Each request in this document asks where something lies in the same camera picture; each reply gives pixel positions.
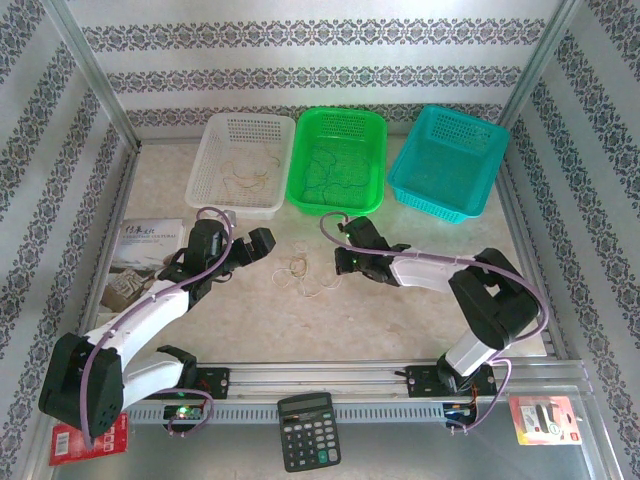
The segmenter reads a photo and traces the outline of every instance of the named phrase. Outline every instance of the plastic basket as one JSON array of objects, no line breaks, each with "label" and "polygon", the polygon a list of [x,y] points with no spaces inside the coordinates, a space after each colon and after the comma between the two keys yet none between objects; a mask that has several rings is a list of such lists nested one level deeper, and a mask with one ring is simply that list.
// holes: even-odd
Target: plastic basket
[{"label": "plastic basket", "polygon": [[185,201],[269,220],[284,202],[296,124],[288,117],[221,113],[207,122]]},{"label": "plastic basket", "polygon": [[303,213],[366,215],[384,198],[387,124],[375,113],[312,108],[298,120],[287,199]]},{"label": "plastic basket", "polygon": [[509,132],[447,108],[428,106],[389,173],[396,199],[451,223],[482,214]]}]

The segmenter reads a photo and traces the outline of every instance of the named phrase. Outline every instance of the red card package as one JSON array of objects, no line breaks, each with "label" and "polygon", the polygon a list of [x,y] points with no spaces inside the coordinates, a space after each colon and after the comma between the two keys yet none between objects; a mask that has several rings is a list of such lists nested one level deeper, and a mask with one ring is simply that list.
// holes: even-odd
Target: red card package
[{"label": "red card package", "polygon": [[95,439],[93,449],[87,451],[82,432],[64,423],[53,427],[49,465],[65,465],[90,458],[104,457],[127,451],[129,418],[121,413],[113,426],[104,435]]},{"label": "red card package", "polygon": [[578,422],[567,397],[509,397],[520,445],[580,445]]}]

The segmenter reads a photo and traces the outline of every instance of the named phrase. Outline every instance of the robotic arm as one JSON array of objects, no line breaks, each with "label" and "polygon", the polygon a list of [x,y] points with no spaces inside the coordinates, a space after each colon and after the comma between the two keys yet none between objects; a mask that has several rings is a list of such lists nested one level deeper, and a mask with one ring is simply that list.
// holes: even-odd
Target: robotic arm
[{"label": "robotic arm", "polygon": [[[339,228],[354,247],[410,252],[410,246],[390,247],[373,223],[358,217]],[[520,276],[498,250],[486,248],[475,257],[461,257],[492,265]],[[469,378],[497,351],[511,342],[538,315],[535,297],[519,283],[476,266],[444,265],[420,258],[335,250],[336,273],[361,272],[365,277],[394,287],[418,286],[452,292],[467,319],[469,330],[440,357],[438,378],[451,394],[468,384]],[[492,294],[487,288],[498,287]]]},{"label": "robotic arm", "polygon": [[192,388],[197,361],[183,350],[164,346],[144,360],[131,362],[131,359],[160,330],[193,308],[211,290],[213,282],[228,280],[233,270],[260,260],[275,246],[269,229],[255,229],[249,232],[249,243],[242,238],[233,242],[228,257],[215,271],[155,299],[155,294],[161,290],[193,278],[214,265],[222,255],[226,237],[222,223],[198,220],[189,234],[187,248],[174,255],[170,265],[143,297],[85,336],[68,333],[60,338],[53,349],[40,394],[40,410],[80,428],[80,381],[90,352],[123,315],[149,297],[155,301],[137,310],[126,326],[114,332],[94,360],[87,393],[89,433],[93,438],[102,435],[123,409],[155,392],[172,387]]}]

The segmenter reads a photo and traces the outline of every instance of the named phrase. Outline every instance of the white basket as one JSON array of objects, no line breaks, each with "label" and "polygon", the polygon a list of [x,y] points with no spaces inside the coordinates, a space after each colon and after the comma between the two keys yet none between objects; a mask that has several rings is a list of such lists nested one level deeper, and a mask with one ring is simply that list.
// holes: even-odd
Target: white basket
[{"label": "white basket", "polygon": [[185,201],[269,220],[284,202],[296,123],[255,113],[212,115],[191,170]]}]

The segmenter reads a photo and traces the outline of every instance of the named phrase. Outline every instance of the calculator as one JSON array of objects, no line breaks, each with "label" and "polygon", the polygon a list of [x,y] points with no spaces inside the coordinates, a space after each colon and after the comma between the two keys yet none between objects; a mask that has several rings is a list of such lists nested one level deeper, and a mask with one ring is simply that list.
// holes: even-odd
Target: calculator
[{"label": "calculator", "polygon": [[302,472],[340,463],[331,394],[307,393],[278,402],[284,468]]}]

